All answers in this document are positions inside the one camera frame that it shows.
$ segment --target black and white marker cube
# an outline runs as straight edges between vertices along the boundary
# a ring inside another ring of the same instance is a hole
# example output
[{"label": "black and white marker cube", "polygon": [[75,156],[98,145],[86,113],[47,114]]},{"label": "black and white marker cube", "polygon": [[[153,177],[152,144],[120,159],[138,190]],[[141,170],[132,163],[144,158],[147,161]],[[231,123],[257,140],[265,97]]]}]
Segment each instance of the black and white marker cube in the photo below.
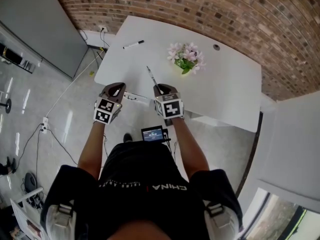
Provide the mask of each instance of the black and white marker cube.
[{"label": "black and white marker cube", "polygon": [[122,105],[103,97],[98,97],[93,120],[109,125],[119,114]]},{"label": "black and white marker cube", "polygon": [[184,104],[179,92],[155,97],[155,105],[157,113],[163,119],[179,118],[184,115]]}]

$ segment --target digital display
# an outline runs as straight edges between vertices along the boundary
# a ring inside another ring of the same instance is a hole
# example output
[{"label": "digital display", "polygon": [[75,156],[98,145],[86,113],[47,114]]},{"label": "digital display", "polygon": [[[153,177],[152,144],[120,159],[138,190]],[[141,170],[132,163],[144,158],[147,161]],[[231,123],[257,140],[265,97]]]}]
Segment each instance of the digital display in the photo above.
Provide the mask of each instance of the digital display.
[{"label": "digital display", "polygon": [[142,134],[143,134],[143,140],[146,142],[153,142],[153,141],[159,141],[164,139],[161,128],[146,130],[146,131],[143,131]]}]

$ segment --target black round object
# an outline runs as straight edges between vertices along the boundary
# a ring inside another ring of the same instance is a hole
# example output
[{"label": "black round object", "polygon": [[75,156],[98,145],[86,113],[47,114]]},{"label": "black round object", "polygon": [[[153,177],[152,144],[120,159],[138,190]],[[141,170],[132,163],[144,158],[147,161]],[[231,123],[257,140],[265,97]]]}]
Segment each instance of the black round object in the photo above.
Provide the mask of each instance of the black round object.
[{"label": "black round object", "polygon": [[24,189],[25,192],[30,193],[37,189],[36,177],[31,173],[27,172],[24,177]]},{"label": "black round object", "polygon": [[220,46],[217,44],[214,44],[213,49],[215,49],[216,51],[220,51]]},{"label": "black round object", "polygon": [[5,112],[6,112],[7,114],[9,114],[10,111],[11,111],[11,99],[8,98],[5,104],[6,104]]}]

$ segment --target flower bouquet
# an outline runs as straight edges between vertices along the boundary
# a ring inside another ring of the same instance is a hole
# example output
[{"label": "flower bouquet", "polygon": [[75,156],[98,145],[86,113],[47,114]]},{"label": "flower bouquet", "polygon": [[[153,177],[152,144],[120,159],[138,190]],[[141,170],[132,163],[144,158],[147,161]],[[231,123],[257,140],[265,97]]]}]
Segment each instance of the flower bouquet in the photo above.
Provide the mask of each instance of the flower bouquet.
[{"label": "flower bouquet", "polygon": [[167,59],[182,69],[182,75],[190,71],[196,74],[197,71],[206,69],[204,55],[193,42],[190,44],[171,43],[168,50],[169,56]]}]

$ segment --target shirt sleeve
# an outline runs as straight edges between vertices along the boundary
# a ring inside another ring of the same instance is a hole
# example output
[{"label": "shirt sleeve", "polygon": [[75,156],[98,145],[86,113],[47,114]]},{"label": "shirt sleeve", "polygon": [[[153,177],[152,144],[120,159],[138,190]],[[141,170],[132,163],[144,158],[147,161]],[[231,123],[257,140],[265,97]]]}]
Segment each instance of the shirt sleeve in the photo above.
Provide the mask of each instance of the shirt sleeve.
[{"label": "shirt sleeve", "polygon": [[232,209],[239,220],[239,227],[243,225],[240,204],[224,170],[197,171],[192,175],[189,183],[203,200]]},{"label": "shirt sleeve", "polygon": [[47,212],[51,205],[72,206],[78,215],[85,217],[90,212],[88,204],[92,204],[91,199],[97,187],[98,182],[90,173],[81,168],[62,165],[45,199],[40,215],[41,225],[46,228]]}]

